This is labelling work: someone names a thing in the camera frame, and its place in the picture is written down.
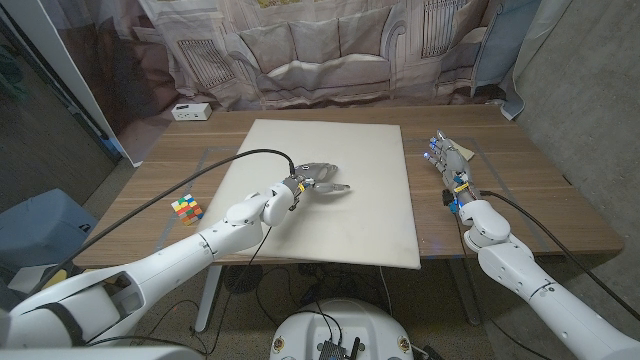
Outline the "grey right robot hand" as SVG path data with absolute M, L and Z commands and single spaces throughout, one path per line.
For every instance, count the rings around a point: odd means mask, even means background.
M 481 198 L 468 160 L 441 130 L 430 140 L 424 158 L 442 174 L 445 188 L 450 192 L 450 195 L 443 196 L 443 203 L 452 212 L 456 213 L 467 203 Z

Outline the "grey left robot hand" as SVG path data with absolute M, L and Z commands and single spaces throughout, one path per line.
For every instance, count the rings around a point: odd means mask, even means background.
M 337 171 L 338 166 L 330 163 L 306 163 L 296 166 L 294 173 L 283 180 L 283 184 L 293 194 L 293 204 L 289 210 L 295 210 L 299 196 L 307 190 L 321 194 L 349 191 L 351 187 L 347 184 L 329 182 Z

